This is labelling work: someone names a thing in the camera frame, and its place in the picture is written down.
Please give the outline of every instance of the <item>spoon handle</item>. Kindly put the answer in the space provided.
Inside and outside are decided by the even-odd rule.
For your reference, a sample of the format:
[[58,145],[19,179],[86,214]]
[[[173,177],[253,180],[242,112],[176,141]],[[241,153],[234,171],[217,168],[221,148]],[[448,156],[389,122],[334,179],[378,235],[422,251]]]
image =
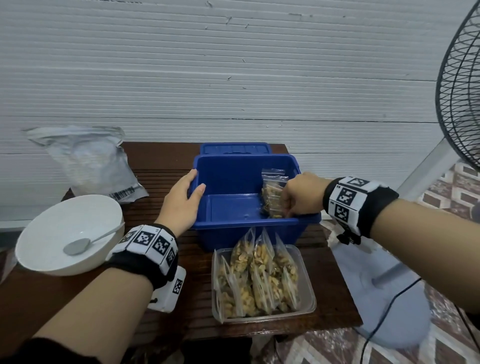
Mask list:
[[113,228],[112,230],[110,230],[109,232],[106,232],[105,234],[103,234],[102,236],[100,236],[99,238],[96,238],[95,240],[92,240],[90,243],[95,243],[96,241],[100,240],[100,239],[103,239],[105,238],[106,236],[109,236],[110,234],[116,232],[117,230],[121,229],[122,226],[125,225],[125,222],[121,223],[119,226],[117,226],[116,228]]

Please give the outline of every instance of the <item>wristband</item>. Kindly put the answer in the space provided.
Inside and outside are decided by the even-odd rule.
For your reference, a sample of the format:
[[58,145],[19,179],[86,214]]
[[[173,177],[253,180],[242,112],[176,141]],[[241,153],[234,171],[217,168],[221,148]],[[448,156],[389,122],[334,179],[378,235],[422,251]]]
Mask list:
[[379,182],[344,177],[329,183],[323,204],[345,230],[338,239],[345,244],[360,244],[360,236],[370,238],[377,216],[397,198],[397,192]]
[[174,234],[160,224],[131,229],[111,250],[107,266],[146,276],[154,289],[172,281],[178,265]]

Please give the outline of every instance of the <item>blue bin lid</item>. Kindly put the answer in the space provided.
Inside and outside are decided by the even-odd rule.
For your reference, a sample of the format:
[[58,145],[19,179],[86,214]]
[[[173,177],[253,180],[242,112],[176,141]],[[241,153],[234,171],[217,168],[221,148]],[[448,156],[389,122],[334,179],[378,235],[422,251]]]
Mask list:
[[200,154],[272,154],[267,143],[204,143]]

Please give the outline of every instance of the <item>person's left hand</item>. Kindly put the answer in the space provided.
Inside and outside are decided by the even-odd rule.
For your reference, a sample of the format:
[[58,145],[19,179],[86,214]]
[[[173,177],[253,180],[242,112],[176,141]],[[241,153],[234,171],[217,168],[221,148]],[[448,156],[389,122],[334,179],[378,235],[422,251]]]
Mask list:
[[190,183],[197,175],[197,170],[191,170],[172,187],[163,200],[163,206],[155,223],[165,225],[179,237],[188,230],[197,219],[198,204],[205,191],[205,184],[199,185],[187,199]]

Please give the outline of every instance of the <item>hand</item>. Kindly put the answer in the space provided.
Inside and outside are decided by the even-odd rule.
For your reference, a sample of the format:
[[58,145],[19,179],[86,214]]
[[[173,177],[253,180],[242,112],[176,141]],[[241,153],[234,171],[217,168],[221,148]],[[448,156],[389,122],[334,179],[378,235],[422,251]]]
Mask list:
[[282,207],[287,218],[322,211],[325,188],[331,180],[304,172],[289,180],[282,191]]
[[172,187],[163,200],[163,206],[155,223],[165,225],[179,237],[192,227],[197,219],[198,204],[205,192],[205,184],[199,185],[187,199],[190,183],[197,175],[197,170],[191,170]]

